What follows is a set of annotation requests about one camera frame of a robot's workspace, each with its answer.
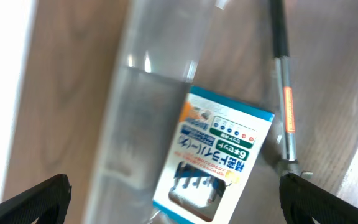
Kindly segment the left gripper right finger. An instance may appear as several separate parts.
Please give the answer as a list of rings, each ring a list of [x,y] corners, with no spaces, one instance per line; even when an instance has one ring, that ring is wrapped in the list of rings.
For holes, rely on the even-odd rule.
[[[358,223],[357,207],[296,174],[281,176],[279,194],[283,216],[289,224]]]

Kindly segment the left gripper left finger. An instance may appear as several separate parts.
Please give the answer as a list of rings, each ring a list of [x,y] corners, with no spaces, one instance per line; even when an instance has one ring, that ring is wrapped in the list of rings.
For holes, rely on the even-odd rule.
[[[0,203],[0,223],[63,223],[70,201],[68,176],[57,174]]]

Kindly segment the small black handled hammer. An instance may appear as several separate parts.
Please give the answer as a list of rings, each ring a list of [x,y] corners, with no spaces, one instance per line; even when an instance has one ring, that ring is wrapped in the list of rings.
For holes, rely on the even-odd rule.
[[[292,173],[308,180],[312,178],[313,173],[301,169],[296,151],[293,88],[290,81],[290,51],[283,0],[270,1],[270,18],[283,136],[282,155],[278,163],[279,173],[282,175]]]

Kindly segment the blue white screwdriver set box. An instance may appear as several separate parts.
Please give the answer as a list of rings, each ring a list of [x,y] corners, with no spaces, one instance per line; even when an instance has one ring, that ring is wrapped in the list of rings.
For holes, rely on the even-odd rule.
[[[153,197],[177,223],[229,223],[274,114],[192,86]]]

